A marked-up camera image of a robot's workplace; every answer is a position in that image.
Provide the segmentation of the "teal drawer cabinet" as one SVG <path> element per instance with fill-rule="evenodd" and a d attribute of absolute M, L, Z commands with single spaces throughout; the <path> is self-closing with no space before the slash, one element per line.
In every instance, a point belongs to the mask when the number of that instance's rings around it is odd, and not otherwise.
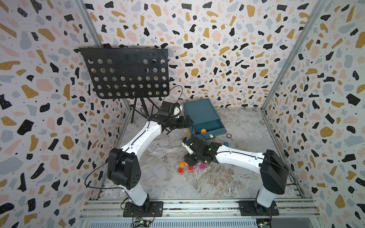
<path fill-rule="evenodd" d="M 227 133 L 210 99 L 206 98 L 184 103 L 183 110 L 184 115 L 189 116 L 194 122 L 188 128 L 189 136 L 202 135 L 203 139 L 211 140 Z M 206 129 L 207 132 L 202 134 L 202 129 Z"/>

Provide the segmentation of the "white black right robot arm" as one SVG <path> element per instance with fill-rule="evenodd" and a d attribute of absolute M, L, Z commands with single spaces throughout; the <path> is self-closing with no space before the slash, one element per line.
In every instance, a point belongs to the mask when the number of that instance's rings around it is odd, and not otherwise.
<path fill-rule="evenodd" d="M 271 207 L 274 199 L 285 193 L 290 175 L 289 168 L 273 150 L 264 153 L 246 152 L 221 143 L 207 144 L 195 136 L 184 138 L 182 146 L 188 152 L 184 156 L 184 161 L 189 166 L 195 166 L 199 162 L 204 164 L 213 162 L 235 165 L 259 174 L 262 187 L 256 197 L 256 203 L 263 208 Z"/>

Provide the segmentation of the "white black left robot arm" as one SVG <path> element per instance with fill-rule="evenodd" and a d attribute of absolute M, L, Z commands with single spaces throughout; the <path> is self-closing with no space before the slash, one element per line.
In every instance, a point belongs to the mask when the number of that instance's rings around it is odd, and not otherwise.
<path fill-rule="evenodd" d="M 125 191 L 134 206 L 148 208 L 149 195 L 139 183 L 142 175 L 139 159 L 151 142 L 165 129 L 173 131 L 189 128 L 192 125 L 193 121 L 188 116 L 178 118 L 153 116 L 130 142 L 109 152 L 107 178 L 116 185 L 117 189 Z"/>

